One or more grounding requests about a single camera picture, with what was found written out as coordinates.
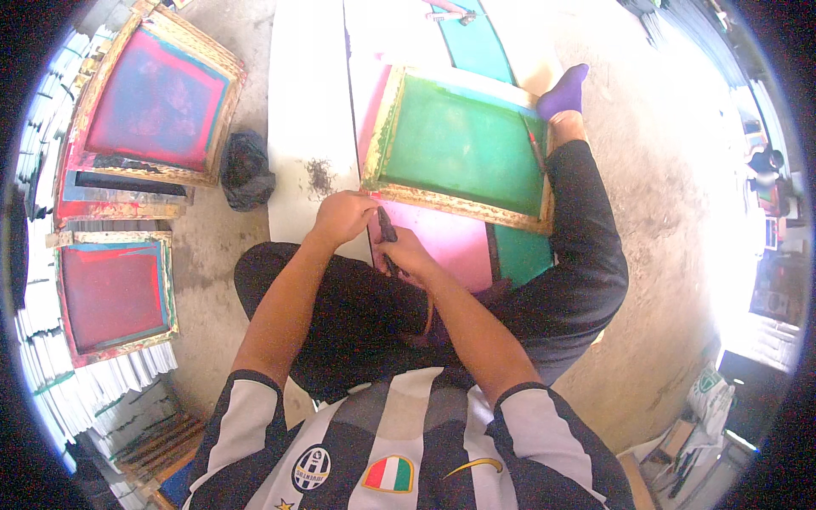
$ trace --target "black tool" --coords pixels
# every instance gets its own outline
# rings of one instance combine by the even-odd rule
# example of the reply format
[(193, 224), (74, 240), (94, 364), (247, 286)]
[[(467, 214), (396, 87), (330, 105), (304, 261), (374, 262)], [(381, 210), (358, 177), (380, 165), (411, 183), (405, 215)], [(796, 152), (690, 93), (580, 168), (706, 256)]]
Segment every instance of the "black tool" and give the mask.
[[(385, 212), (385, 208), (382, 206), (377, 206), (377, 220), (379, 221), (379, 231), (383, 235), (383, 241), (397, 242), (397, 230), (391, 224), (391, 218), (388, 217), (388, 213)], [(385, 259), (385, 267), (388, 269), (388, 272), (391, 273), (392, 277), (396, 278), (400, 271), (407, 277), (410, 276), (407, 271), (400, 269), (399, 266), (391, 260), (391, 257), (385, 254), (383, 254), (383, 257)]]

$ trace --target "human arm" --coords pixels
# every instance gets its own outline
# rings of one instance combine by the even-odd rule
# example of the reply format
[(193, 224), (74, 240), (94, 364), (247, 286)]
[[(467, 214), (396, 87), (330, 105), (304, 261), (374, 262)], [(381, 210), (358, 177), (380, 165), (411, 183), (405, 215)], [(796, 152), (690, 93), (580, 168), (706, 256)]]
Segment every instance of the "human arm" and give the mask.
[(342, 191), (327, 197), (290, 262), (275, 278), (244, 335), (232, 370), (265, 374), (281, 388), (306, 339), (317, 288), (331, 256), (354, 239), (376, 212), (364, 193)]
[(510, 331), (431, 258), (412, 231), (396, 229), (398, 241), (380, 243), (378, 250), (411, 273), (433, 298), (459, 360), (490, 404), (517, 384), (540, 383), (538, 372)]

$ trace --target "striped jersey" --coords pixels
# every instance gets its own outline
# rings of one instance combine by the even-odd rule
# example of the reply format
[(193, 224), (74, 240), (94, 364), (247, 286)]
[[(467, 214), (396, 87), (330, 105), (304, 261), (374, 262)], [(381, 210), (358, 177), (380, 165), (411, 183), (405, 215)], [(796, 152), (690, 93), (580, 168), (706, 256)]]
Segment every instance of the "striped jersey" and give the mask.
[(286, 430), (281, 389), (232, 373), (184, 508), (634, 508), (620, 464), (550, 388), (492, 410), (466, 371), (411, 370)]

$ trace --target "foot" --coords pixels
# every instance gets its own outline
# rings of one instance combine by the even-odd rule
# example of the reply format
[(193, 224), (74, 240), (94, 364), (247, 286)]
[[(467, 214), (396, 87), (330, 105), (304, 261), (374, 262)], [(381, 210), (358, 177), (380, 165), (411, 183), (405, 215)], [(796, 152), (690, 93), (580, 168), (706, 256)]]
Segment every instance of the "foot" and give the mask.
[(574, 65), (567, 69), (564, 76), (551, 91), (545, 92), (535, 105), (539, 116), (549, 121), (556, 113), (574, 110), (581, 113), (581, 84), (587, 77), (589, 66)]

